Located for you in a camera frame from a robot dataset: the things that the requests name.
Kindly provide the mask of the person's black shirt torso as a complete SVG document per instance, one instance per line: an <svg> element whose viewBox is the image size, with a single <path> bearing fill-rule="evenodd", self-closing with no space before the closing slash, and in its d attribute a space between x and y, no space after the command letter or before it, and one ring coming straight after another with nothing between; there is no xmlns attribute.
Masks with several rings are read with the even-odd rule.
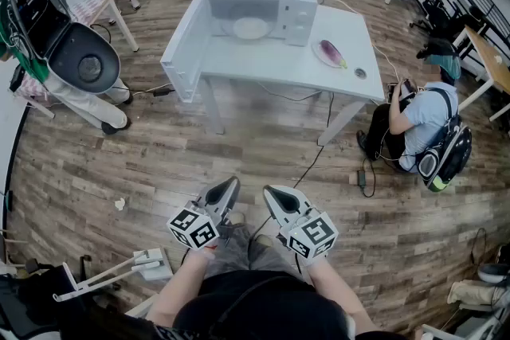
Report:
<svg viewBox="0 0 510 340"><path fill-rule="evenodd" d="M205 279L174 328L213 340L350 340L342 308L284 272Z"/></svg>

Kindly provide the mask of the person's left forearm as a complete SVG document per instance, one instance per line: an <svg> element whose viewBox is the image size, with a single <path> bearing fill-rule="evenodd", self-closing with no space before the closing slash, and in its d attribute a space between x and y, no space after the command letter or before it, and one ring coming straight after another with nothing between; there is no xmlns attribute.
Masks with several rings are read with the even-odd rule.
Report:
<svg viewBox="0 0 510 340"><path fill-rule="evenodd" d="M215 259L215 249L215 246L205 247L187 253L181 267L156 296L147 320L159 326L173 326L178 313L198 295L206 269Z"/></svg>

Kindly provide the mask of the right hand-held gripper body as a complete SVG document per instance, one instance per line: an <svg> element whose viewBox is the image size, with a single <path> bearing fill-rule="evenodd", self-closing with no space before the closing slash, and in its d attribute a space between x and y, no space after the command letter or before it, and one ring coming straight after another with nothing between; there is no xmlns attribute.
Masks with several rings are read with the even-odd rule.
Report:
<svg viewBox="0 0 510 340"><path fill-rule="evenodd" d="M303 260L326 256L338 238L338 230L331 218L316 207L306 208L290 222L280 227L287 248Z"/></svg>

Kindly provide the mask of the purple eggplant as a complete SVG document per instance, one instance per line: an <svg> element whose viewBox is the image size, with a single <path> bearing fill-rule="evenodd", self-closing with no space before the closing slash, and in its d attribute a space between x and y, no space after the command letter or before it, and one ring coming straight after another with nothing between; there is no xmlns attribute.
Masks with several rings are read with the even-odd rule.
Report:
<svg viewBox="0 0 510 340"><path fill-rule="evenodd" d="M347 69L347 62L339 50L330 41L322 40L320 42L320 50L325 55L327 62L332 66Z"/></svg>

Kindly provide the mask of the white folding rack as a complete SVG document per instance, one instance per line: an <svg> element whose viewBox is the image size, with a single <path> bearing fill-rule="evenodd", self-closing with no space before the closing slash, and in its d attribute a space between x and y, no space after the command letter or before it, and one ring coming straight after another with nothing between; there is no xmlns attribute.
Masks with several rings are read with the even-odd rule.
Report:
<svg viewBox="0 0 510 340"><path fill-rule="evenodd" d="M71 269L65 262L61 266L71 289L62 294L53 293L53 299L58 303L112 286L135 274L140 274L146 281L170 279L173 276L170 262L162 248L135 251L131 258L80 282L75 280Z"/></svg>

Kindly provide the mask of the black pod backpack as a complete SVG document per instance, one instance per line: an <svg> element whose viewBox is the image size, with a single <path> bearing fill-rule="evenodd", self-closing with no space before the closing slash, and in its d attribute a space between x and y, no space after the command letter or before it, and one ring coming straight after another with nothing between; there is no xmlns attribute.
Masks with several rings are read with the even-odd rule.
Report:
<svg viewBox="0 0 510 340"><path fill-rule="evenodd" d="M6 43L46 63L67 85L102 94L120 77L117 52L73 18L64 0L0 0L0 6L6 12Z"/></svg>

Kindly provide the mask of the white round plate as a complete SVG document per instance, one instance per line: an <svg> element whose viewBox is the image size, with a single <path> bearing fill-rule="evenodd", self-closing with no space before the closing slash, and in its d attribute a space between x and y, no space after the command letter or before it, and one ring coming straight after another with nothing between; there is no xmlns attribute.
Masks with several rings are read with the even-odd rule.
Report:
<svg viewBox="0 0 510 340"><path fill-rule="evenodd" d="M269 24L260 18L239 18L233 23L233 33L243 40L256 40L269 31Z"/></svg>
<svg viewBox="0 0 510 340"><path fill-rule="evenodd" d="M316 57L321 60L323 63L325 63L326 65L332 67L332 68L337 68L337 67L334 67L332 66L330 63L327 62L326 58L325 58L325 55L323 54L323 52L320 50L320 41L316 42L316 43L313 43L312 44L312 51L314 52L314 54L316 55Z"/></svg>

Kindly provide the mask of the pink checkered table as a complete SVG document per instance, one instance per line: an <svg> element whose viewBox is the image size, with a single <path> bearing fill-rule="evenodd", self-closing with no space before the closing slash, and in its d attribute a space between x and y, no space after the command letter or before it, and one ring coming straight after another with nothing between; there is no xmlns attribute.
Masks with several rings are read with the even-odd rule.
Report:
<svg viewBox="0 0 510 340"><path fill-rule="evenodd" d="M114 16L116 24L119 26L125 40L130 45L131 50L135 53L138 52L139 45L132 36L114 0L84 0L70 7L73 20L84 25L94 24L105 10Z"/></svg>

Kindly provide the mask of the person's right forearm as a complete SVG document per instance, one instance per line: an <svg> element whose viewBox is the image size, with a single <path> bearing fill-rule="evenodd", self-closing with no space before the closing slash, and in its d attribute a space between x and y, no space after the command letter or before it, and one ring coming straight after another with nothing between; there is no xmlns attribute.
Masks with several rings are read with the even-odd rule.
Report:
<svg viewBox="0 0 510 340"><path fill-rule="evenodd" d="M378 327L369 317L357 294L329 264L321 257L307 267L308 275L316 291L337 303L355 322L355 334L377 331Z"/></svg>

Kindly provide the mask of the beige cloth bag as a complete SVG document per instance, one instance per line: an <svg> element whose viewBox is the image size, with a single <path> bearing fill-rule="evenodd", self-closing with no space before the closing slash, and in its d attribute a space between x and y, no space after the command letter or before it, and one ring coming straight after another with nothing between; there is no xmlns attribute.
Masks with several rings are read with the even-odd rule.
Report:
<svg viewBox="0 0 510 340"><path fill-rule="evenodd" d="M501 290L483 281L464 279L453 282L446 302L465 303L468 305L489 305L501 297Z"/></svg>

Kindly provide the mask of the white table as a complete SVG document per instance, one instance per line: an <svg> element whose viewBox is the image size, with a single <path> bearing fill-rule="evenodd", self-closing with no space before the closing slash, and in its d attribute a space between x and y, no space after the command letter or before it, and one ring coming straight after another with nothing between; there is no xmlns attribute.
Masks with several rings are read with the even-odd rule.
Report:
<svg viewBox="0 0 510 340"><path fill-rule="evenodd" d="M332 68L319 60L312 44L330 41L347 61L347 69ZM355 69L367 73L365 80ZM370 100L384 99L383 83L375 52L364 18L360 14L327 6L318 6L306 46L285 45L264 39L259 43L242 44L232 37L214 37L200 62L199 93L215 133L225 128L210 83L213 77L285 84L352 97L318 138L321 146L328 144Z"/></svg>

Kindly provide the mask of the black office chair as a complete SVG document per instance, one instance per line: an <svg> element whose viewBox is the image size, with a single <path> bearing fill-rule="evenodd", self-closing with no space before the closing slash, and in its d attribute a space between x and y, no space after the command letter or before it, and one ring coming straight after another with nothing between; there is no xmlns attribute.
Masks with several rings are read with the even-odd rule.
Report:
<svg viewBox="0 0 510 340"><path fill-rule="evenodd" d="M86 312L83 301L54 299L73 291L70 278L63 266L25 279L0 276L0 329L18 340L30 340L73 324Z"/></svg>
<svg viewBox="0 0 510 340"><path fill-rule="evenodd" d="M464 28L462 24L464 14L457 4L453 4L452 16L449 16L446 12L442 0L425 0L422 6L426 12L425 17L412 21L409 27L417 27L428 33L431 37L443 38L453 42Z"/></svg>

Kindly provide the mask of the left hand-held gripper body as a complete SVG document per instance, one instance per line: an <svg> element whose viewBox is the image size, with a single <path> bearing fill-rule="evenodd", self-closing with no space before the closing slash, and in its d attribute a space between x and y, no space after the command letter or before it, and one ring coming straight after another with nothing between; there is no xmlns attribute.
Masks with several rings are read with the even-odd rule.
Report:
<svg viewBox="0 0 510 340"><path fill-rule="evenodd" d="M207 201L204 197L188 201L171 216L167 227L181 244L200 250L219 238L218 227L226 223L227 214L235 205L235 198Z"/></svg>

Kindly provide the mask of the black backpack green trim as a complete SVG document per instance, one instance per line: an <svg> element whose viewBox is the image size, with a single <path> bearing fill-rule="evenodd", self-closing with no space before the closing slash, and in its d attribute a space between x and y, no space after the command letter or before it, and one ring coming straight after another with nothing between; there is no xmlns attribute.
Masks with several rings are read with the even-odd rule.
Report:
<svg viewBox="0 0 510 340"><path fill-rule="evenodd" d="M472 151L472 133L465 125L437 136L437 142L426 148L417 163L418 173L432 192L441 192L462 172Z"/></svg>

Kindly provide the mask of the person's grey trouser legs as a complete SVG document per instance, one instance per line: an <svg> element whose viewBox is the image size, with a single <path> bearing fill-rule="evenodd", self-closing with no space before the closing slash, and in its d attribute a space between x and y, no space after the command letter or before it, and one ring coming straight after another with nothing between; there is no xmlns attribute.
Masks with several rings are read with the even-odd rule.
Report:
<svg viewBox="0 0 510 340"><path fill-rule="evenodd" d="M251 239L246 223L218 227L220 237L215 258L210 261L205 279L237 271L284 272L300 279L300 274L273 247Z"/></svg>

